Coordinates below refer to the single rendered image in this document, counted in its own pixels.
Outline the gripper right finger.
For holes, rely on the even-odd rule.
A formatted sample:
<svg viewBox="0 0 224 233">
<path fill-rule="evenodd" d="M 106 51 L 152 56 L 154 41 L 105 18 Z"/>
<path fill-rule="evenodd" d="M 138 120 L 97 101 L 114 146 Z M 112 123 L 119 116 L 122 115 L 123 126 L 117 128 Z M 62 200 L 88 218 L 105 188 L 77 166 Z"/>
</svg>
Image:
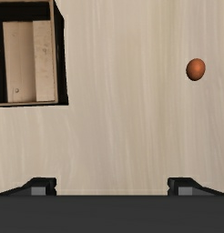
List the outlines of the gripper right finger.
<svg viewBox="0 0 224 233">
<path fill-rule="evenodd" d="M 224 196 L 224 193 L 201 186 L 191 177 L 169 177 L 169 196 Z"/>
</svg>

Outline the wooden box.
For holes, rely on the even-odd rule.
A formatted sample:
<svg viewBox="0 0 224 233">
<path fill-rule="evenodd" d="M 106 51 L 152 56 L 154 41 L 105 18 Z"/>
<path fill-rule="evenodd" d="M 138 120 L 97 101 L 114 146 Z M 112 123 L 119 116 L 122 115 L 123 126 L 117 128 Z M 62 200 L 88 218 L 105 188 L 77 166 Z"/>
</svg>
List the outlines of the wooden box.
<svg viewBox="0 0 224 233">
<path fill-rule="evenodd" d="M 55 0 L 0 0 L 0 107 L 68 104 L 64 28 Z"/>
</svg>

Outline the brown egg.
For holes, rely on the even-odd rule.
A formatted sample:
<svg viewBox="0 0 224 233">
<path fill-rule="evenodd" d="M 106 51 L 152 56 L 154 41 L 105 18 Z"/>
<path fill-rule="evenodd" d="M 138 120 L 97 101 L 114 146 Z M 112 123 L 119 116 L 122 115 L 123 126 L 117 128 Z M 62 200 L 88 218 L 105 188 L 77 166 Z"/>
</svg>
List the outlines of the brown egg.
<svg viewBox="0 0 224 233">
<path fill-rule="evenodd" d="M 191 81 L 200 80 L 204 76 L 205 71 L 206 71 L 206 65 L 204 61 L 200 58 L 194 58 L 190 60 L 186 67 L 187 77 Z"/>
</svg>

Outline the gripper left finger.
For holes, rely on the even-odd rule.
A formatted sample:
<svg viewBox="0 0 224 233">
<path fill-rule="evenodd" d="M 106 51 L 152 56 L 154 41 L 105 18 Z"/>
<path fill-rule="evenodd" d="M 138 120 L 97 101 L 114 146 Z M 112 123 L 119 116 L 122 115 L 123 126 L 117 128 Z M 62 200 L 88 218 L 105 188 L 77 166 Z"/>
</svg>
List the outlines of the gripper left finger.
<svg viewBox="0 0 224 233">
<path fill-rule="evenodd" d="M 21 187 L 1 192 L 0 196 L 55 196 L 55 177 L 33 177 Z"/>
</svg>

